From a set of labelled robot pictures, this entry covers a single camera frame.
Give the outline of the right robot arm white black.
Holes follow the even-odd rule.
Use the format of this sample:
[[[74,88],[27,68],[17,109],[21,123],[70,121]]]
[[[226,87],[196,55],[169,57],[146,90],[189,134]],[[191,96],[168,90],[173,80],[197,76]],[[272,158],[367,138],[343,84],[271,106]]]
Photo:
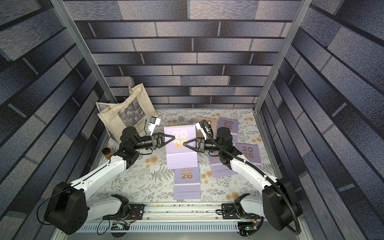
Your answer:
[[[195,147],[190,141],[182,145],[195,152],[213,151],[218,153],[220,162],[228,169],[244,177],[262,195],[258,200],[249,193],[235,199],[234,210],[240,219],[249,216],[267,220],[276,230],[288,228],[293,234],[301,234],[299,216],[303,214],[292,183],[286,178],[276,178],[267,174],[247,159],[243,153],[233,145],[230,129],[220,127],[214,137],[210,128],[197,124],[203,132],[202,138],[193,139]]]

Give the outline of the peach 2026 calendar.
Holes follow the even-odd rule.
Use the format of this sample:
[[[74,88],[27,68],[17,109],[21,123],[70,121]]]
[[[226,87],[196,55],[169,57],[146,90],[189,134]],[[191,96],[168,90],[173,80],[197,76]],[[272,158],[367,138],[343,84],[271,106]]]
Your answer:
[[[216,139],[218,120],[212,119],[212,118],[198,117],[198,122],[201,122],[202,120],[206,120],[210,124],[212,131],[213,131],[213,138]]]

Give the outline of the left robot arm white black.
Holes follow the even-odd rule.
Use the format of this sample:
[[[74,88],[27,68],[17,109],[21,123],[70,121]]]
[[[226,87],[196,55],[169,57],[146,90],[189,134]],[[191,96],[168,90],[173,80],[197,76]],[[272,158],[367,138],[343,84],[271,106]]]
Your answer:
[[[114,194],[102,200],[90,201],[90,197],[110,179],[131,167],[139,158],[139,150],[162,148],[175,138],[163,133],[141,137],[136,128],[125,128],[119,149],[108,161],[71,183],[61,182],[55,186],[44,221],[71,235],[84,223],[97,218],[124,219],[131,212],[127,198]]]

